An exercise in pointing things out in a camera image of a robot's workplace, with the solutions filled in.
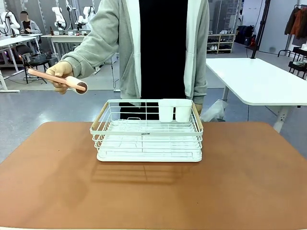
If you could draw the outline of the person's right hand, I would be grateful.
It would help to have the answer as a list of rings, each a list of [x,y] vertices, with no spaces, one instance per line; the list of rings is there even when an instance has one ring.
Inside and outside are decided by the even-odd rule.
[[[73,76],[73,69],[69,62],[60,61],[54,66],[50,67],[46,71],[47,74],[53,75],[60,78],[66,78],[67,76]],[[68,86],[65,84],[60,84],[54,81],[49,80],[49,82],[54,86],[54,91],[65,94]]]

